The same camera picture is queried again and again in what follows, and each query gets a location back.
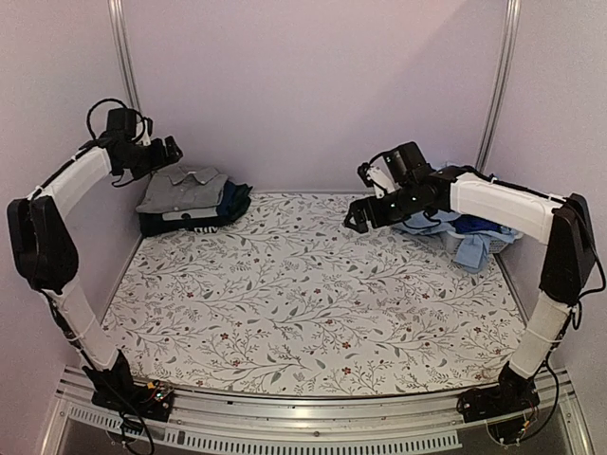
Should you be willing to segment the grey button-up shirt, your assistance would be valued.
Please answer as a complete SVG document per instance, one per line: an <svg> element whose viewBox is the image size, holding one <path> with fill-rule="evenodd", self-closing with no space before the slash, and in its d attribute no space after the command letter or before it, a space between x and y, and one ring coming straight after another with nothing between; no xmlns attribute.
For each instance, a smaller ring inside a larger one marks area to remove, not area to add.
<svg viewBox="0 0 607 455"><path fill-rule="evenodd" d="M217 207L228 180L213 167L169 166L152 176L136 212L162 214Z"/></svg>

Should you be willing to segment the right robot arm white sleeves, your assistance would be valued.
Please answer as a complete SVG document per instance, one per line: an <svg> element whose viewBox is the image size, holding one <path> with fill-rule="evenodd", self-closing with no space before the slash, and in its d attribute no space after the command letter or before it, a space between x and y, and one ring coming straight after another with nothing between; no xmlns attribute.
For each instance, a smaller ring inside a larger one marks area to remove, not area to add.
<svg viewBox="0 0 607 455"><path fill-rule="evenodd" d="M397 183L388 218L402 221L427 210L472 215L512 228L546 247L540 294L524 335L499 376L502 390L524 390L591 294L586 284L593 270L604 270L598 256L590 210L577 193L542 194L470 166L435 170L417 144L401 144L383 155Z"/></svg>

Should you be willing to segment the robot arm white sleeves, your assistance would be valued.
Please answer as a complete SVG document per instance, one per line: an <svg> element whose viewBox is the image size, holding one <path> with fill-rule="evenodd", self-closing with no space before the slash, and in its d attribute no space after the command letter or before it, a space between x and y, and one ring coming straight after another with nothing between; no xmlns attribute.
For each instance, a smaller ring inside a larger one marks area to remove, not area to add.
<svg viewBox="0 0 607 455"><path fill-rule="evenodd" d="M143 167L144 147L136 145L143 116L110 99L105 129L90 138L42 185L7 207L9 238L17 272L48 304L66 341L100 369L110 369L119 348L101 328L79 280L78 249L66 226L67 215L108 175L130 174L138 181L153 172Z"/></svg>
<svg viewBox="0 0 607 455"><path fill-rule="evenodd" d="M397 183L388 218L402 221L427 210L472 215L512 228L546 247L540 294L524 335L499 376L502 390L524 390L591 294L586 284L593 270L604 270L598 256L590 210L577 193L542 194L470 166L435 170L417 144L401 144L383 155Z"/></svg>

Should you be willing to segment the left robot arm white sleeves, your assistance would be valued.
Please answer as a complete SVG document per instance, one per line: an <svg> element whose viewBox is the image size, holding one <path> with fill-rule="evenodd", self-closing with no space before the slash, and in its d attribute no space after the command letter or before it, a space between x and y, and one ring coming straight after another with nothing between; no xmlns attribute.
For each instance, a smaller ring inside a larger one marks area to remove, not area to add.
<svg viewBox="0 0 607 455"><path fill-rule="evenodd" d="M143 167L144 147L136 145L143 116L110 99L105 129L90 138L42 185L7 207L9 238L17 272L48 304L66 341L100 369L110 369L119 348L101 328L79 280L78 249L66 226L67 215L108 175L130 174L138 181L153 172Z"/></svg>

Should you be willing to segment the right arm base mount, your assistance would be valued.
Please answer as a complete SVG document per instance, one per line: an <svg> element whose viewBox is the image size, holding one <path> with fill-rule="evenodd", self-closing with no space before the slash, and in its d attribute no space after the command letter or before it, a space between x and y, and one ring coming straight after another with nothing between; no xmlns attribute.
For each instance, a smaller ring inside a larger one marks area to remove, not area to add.
<svg viewBox="0 0 607 455"><path fill-rule="evenodd" d="M539 405L534 380L517 375L506 363L495 386L460 393L456 410L466 423L500 417L500 421L488 425L488 434L501 445L512 445L525 437Z"/></svg>

